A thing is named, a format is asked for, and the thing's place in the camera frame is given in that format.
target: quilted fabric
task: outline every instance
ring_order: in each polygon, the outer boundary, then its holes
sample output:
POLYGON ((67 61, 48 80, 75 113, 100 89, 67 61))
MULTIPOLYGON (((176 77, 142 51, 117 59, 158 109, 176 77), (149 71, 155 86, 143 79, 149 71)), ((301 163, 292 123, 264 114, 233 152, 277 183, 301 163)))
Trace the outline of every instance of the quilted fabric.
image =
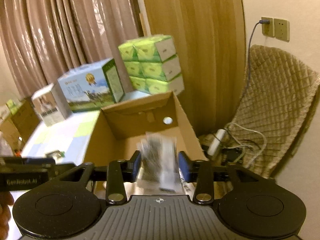
MULTIPOLYGON (((295 152, 308 128, 317 104, 313 103, 320 76, 290 53, 278 48, 253 45, 250 48, 251 78, 233 122, 260 131, 267 147, 250 170, 267 178, 290 149, 295 152)), ((239 139, 260 146, 257 133, 230 126, 239 139)), ((254 156, 246 151, 244 165, 254 156)))

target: power strip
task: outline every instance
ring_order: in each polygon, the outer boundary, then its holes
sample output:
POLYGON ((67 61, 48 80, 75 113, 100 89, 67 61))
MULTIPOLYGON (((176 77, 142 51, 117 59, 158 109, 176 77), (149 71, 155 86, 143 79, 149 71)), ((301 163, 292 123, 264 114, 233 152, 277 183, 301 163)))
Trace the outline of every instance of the power strip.
POLYGON ((207 151, 207 154, 209 155, 208 157, 212 161, 214 161, 219 155, 221 150, 221 142, 223 141, 223 138, 226 136, 226 134, 227 131, 224 129, 219 129, 217 131, 216 136, 207 151))

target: box with cow picture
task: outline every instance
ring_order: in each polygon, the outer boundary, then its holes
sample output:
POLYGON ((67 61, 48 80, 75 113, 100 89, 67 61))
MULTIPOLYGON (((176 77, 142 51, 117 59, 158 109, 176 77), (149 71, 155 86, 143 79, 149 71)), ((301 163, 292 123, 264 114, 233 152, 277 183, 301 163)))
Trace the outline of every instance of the box with cow picture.
POLYGON ((97 110, 124 96, 113 58, 71 69, 58 82, 73 112, 97 110))

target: beige wall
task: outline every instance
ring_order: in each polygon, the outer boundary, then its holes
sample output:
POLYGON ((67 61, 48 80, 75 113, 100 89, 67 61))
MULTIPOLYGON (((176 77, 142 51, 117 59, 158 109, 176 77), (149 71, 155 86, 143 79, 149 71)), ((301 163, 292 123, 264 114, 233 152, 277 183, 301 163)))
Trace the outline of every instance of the beige wall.
MULTIPOLYGON (((258 26, 252 44, 286 50, 320 73, 320 0, 243 0, 247 42, 261 16, 290 21, 290 42, 262 35, 258 26)), ((297 194, 307 207, 300 237, 320 238, 320 108, 297 154, 277 177, 277 183, 297 194)))
POLYGON ((8 99, 15 97, 19 97, 19 92, 13 81, 0 40, 0 106, 8 99))

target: curtain fold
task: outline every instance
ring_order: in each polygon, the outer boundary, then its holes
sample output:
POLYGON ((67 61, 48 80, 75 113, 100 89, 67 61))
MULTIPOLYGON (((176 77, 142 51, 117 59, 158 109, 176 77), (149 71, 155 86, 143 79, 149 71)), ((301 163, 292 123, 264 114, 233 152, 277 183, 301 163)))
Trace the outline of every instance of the curtain fold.
POLYGON ((71 68, 114 57, 131 91, 117 46, 138 37, 130 0, 0 0, 0 35, 21 96, 71 68))

